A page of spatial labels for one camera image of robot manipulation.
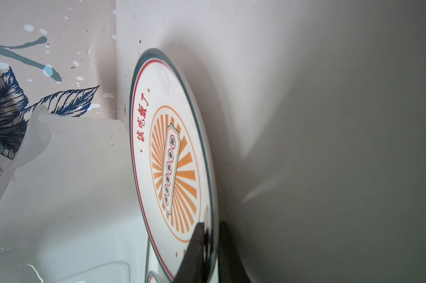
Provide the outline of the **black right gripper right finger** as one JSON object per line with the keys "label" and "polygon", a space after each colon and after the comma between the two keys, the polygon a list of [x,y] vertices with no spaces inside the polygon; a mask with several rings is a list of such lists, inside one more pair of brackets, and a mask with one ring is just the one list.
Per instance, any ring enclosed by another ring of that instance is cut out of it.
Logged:
{"label": "black right gripper right finger", "polygon": [[251,283],[228,225],[219,225],[218,279],[220,283]]}

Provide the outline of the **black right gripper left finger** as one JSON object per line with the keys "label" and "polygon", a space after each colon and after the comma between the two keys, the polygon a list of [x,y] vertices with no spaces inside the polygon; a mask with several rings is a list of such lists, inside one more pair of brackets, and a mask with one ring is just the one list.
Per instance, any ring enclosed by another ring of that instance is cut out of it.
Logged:
{"label": "black right gripper left finger", "polygon": [[207,282],[206,252],[208,240],[205,224],[203,222],[197,223],[173,283]]}

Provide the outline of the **white plate orange sunburst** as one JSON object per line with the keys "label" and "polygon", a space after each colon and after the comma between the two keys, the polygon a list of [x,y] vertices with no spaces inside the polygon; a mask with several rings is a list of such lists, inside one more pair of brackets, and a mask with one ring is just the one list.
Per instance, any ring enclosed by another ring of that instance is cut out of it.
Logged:
{"label": "white plate orange sunburst", "polygon": [[156,48],[146,50],[135,67],[129,132],[143,220],[165,276],[175,279],[181,272],[189,244],[199,234],[209,281],[219,235],[213,159],[188,81]]}

